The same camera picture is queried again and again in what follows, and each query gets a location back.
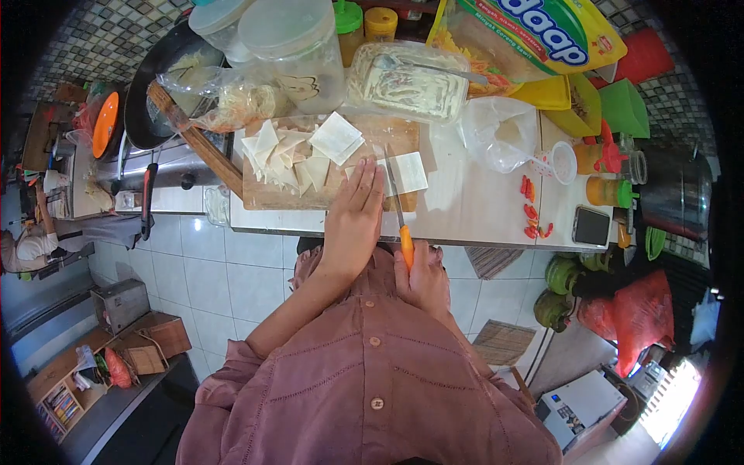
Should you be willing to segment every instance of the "knife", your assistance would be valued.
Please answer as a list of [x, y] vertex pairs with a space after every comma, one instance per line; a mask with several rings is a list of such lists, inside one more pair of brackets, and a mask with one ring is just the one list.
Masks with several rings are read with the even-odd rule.
[[400, 204], [398, 187], [395, 185], [395, 176], [393, 176], [393, 166], [390, 164], [389, 149], [390, 144], [386, 144], [383, 150], [385, 153], [385, 166], [388, 168], [390, 187], [393, 191], [393, 197], [395, 197], [395, 205], [397, 206], [398, 226], [400, 226], [400, 251], [403, 253], [408, 272], [411, 272], [411, 267], [414, 265], [414, 242], [411, 240], [411, 232], [408, 231], [408, 226], [403, 222], [403, 206]]

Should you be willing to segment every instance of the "orange bowl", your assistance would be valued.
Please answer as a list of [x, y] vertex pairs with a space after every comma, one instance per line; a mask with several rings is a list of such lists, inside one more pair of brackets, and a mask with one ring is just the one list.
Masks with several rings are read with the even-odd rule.
[[112, 92], [111, 95], [103, 102], [98, 113], [98, 119], [93, 129], [93, 156], [100, 158], [106, 146], [109, 145], [111, 134], [116, 126], [116, 115], [119, 112], [119, 93]]

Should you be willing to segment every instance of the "red plastic bag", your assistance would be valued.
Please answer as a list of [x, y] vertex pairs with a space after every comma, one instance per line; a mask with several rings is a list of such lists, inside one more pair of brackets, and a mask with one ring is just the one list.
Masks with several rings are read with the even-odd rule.
[[612, 301], [605, 298], [582, 299], [576, 317], [579, 323], [594, 331], [602, 339], [617, 341], [615, 322], [612, 320]]
[[646, 347], [655, 342], [667, 349], [674, 345], [672, 292], [663, 270], [620, 289], [612, 301], [594, 299], [586, 305], [582, 302], [577, 317], [600, 337], [618, 341], [615, 370], [622, 377], [630, 374]]
[[122, 389], [127, 389], [132, 385], [132, 378], [129, 376], [124, 360], [109, 347], [106, 348], [106, 365], [109, 367], [112, 384]]

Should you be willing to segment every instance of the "black phone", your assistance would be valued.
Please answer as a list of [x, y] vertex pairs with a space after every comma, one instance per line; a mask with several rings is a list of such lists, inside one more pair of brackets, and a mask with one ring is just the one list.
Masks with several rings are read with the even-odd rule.
[[574, 242], [605, 246], [611, 221], [608, 214], [579, 205], [574, 215]]

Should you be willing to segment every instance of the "green basket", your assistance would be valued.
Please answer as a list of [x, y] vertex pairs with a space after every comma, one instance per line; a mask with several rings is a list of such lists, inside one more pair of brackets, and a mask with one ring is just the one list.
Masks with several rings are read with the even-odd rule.
[[627, 78], [601, 88], [599, 93], [602, 118], [611, 131], [626, 132], [633, 138], [651, 137], [644, 99]]

